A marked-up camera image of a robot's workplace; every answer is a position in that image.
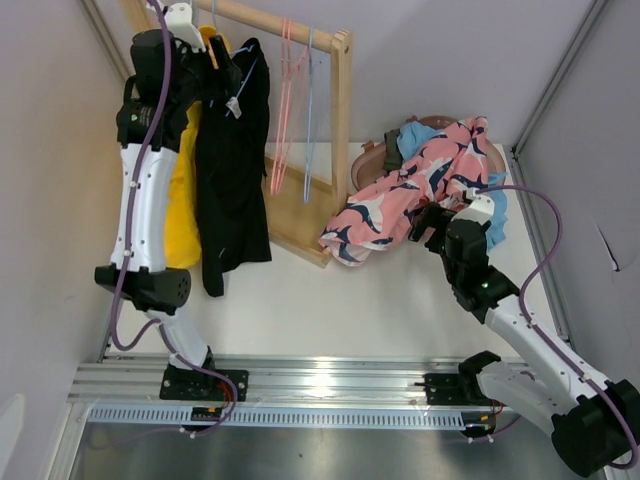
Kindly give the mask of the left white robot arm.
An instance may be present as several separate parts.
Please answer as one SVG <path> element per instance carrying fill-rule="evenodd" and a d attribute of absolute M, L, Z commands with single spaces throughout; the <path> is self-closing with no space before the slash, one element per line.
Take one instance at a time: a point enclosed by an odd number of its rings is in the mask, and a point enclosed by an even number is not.
<path fill-rule="evenodd" d="M 217 387 L 215 364 L 186 307 L 191 275 L 167 263 L 165 222 L 187 112 L 207 95 L 238 86 L 240 71 L 220 35 L 193 48 L 171 33 L 149 30 L 134 36 L 131 56 L 135 73 L 125 83 L 116 116 L 123 180 L 118 230 L 110 260 L 96 267 L 94 280 L 113 295 L 113 345 L 130 351 L 141 340 L 124 343 L 118 336 L 121 304 L 129 302 L 146 315 L 145 330 L 158 328 L 170 364 L 186 370 L 182 388 L 204 400 Z"/>

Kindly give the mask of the light blue shorts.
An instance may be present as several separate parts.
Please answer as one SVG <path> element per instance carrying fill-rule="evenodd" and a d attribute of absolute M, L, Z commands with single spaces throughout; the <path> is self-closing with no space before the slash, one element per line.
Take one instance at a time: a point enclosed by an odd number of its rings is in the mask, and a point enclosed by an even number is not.
<path fill-rule="evenodd" d="M 454 122 L 455 119 L 446 116 L 427 116 L 421 119 L 413 116 L 407 119 L 405 124 L 399 128 L 399 134 L 396 138 L 396 146 L 402 164 L 415 156 L 424 143 Z M 487 144 L 486 153 L 489 163 L 488 186 L 502 185 L 507 175 L 502 156 L 491 143 Z M 486 232 L 487 250 L 491 251 L 506 239 L 504 229 L 507 223 L 508 200 L 503 191 L 490 192 L 489 196 L 495 204 L 491 225 Z"/>

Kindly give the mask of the olive green shorts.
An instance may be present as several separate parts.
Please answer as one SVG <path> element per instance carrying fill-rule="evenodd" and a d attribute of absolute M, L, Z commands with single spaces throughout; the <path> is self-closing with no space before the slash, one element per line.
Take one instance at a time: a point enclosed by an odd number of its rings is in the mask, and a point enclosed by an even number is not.
<path fill-rule="evenodd" d="M 383 169 L 386 172 L 398 170 L 403 164 L 403 157 L 397 144 L 399 135 L 399 129 L 393 129 L 384 134 L 385 158 L 383 161 Z"/>

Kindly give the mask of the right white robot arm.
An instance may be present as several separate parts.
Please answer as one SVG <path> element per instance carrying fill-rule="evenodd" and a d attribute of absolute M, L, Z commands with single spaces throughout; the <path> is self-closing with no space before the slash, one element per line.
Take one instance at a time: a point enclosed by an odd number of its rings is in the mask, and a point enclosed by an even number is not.
<path fill-rule="evenodd" d="M 459 366 L 458 395 L 484 398 L 514 410 L 547 435 L 575 474 L 588 477 L 609 466 L 631 469 L 639 461 L 639 392 L 614 382 L 561 340 L 524 304 L 524 295 L 490 265 L 487 221 L 474 209 L 454 212 L 431 203 L 409 238 L 428 239 L 440 256 L 446 280 L 463 310 L 506 341 L 530 370 L 519 372 L 484 351 Z"/>

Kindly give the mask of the pink patterned shorts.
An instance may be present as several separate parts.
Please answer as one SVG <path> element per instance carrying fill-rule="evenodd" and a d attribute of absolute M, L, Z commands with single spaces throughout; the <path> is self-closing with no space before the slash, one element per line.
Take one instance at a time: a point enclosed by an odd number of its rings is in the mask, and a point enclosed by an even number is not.
<path fill-rule="evenodd" d="M 434 202 L 458 212 L 464 192 L 488 186 L 488 120 L 458 120 L 424 143 L 405 164 L 348 198 L 318 239 L 339 262 L 359 266 L 373 252 L 406 239 L 419 211 Z"/>

